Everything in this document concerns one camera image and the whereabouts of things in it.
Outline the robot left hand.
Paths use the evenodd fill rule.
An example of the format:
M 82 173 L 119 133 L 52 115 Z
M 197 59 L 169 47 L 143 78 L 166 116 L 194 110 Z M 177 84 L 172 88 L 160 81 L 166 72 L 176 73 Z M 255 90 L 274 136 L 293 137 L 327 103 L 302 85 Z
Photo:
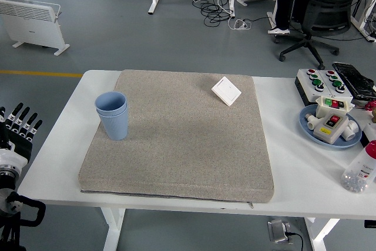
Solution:
M 30 115 L 29 111 L 22 102 L 9 115 L 1 107 L 1 169 L 20 174 L 30 161 L 32 141 L 43 121 L 37 121 L 38 114 Z

